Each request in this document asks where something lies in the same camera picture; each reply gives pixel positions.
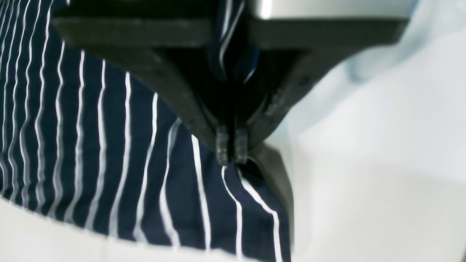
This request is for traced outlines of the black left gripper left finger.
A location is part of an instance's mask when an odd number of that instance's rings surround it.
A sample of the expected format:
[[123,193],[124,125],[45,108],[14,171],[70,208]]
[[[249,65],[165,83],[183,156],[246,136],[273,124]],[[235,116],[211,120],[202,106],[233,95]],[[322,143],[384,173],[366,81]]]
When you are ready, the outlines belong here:
[[217,139],[218,128],[188,80],[191,71],[183,71],[194,51],[210,40],[210,18],[55,16],[52,24],[70,46],[128,71],[158,93],[188,130],[215,152],[219,164],[230,163],[226,130],[221,129]]

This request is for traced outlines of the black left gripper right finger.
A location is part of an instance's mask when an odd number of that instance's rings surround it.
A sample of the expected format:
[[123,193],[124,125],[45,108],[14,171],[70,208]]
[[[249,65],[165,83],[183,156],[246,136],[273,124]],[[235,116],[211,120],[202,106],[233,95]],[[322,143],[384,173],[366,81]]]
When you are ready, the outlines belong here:
[[397,43],[408,18],[249,19],[247,41],[258,63],[238,89],[233,161],[267,139],[285,116],[331,69],[374,47]]

